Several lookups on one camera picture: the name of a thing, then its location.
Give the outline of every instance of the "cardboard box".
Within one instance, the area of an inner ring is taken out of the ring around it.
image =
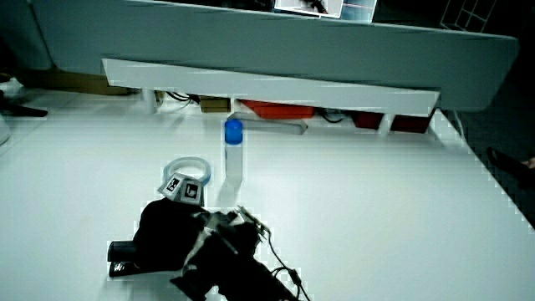
[[[231,100],[223,97],[199,95],[202,113],[228,113],[231,111]]]

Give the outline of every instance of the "red box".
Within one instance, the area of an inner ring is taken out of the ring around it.
[[[390,131],[404,131],[410,133],[425,133],[429,122],[433,116],[433,112],[429,117],[414,117],[414,116],[405,116],[405,115],[396,115],[394,121],[392,121],[392,126]],[[371,112],[360,112],[354,111],[351,113],[351,118],[356,127],[378,130],[381,120],[383,118],[382,113],[371,113]]]
[[[274,104],[246,99],[240,99],[240,101],[264,119],[305,119],[314,116],[314,107]]]
[[[365,129],[378,130],[381,120],[383,119],[382,113],[370,113],[370,112],[351,112],[351,118],[353,119],[354,126]]]
[[[434,113],[435,110],[433,109],[429,117],[396,115],[390,130],[424,134]]]

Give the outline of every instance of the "black object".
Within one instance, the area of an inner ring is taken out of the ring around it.
[[[205,294],[214,285],[229,301],[298,301],[253,258],[260,241],[257,223],[231,226],[236,217],[236,212],[210,213],[202,207],[166,198],[151,202],[141,213],[134,240],[110,244],[110,276],[183,268],[182,275],[171,282],[193,301],[206,300]],[[198,234],[205,227],[213,229],[211,235],[184,267]],[[298,279],[297,273],[291,272],[295,273],[292,279]]]
[[[311,8],[317,8],[318,13],[327,13],[327,10],[325,10],[324,5],[321,3],[321,0],[315,0],[310,5]]]
[[[167,198],[151,202],[141,213],[134,240],[110,244],[110,277],[181,269],[207,214],[199,206]]]
[[[487,148],[487,154],[494,166],[511,174],[518,180],[519,188],[535,186],[535,170],[529,169],[521,162],[491,147]]]
[[[8,100],[3,96],[2,90],[0,90],[0,111],[8,111],[15,116],[44,117],[48,114],[45,110],[32,109],[8,103]]]
[[[261,12],[271,12],[273,0],[164,0],[172,3],[188,3],[218,8],[235,8]]]
[[[223,219],[197,253],[188,261],[182,276],[171,280],[192,301],[204,301],[214,285],[229,301],[298,301],[253,254],[259,236],[250,222],[229,226]]]

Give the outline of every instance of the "orange box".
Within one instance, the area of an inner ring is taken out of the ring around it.
[[[303,105],[274,104],[256,100],[240,101],[264,119],[306,119],[314,116],[314,107]]]

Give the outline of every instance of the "blue bottle cap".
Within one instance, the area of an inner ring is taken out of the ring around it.
[[[240,120],[232,119],[225,122],[225,142],[230,145],[237,145],[243,141],[243,125]]]

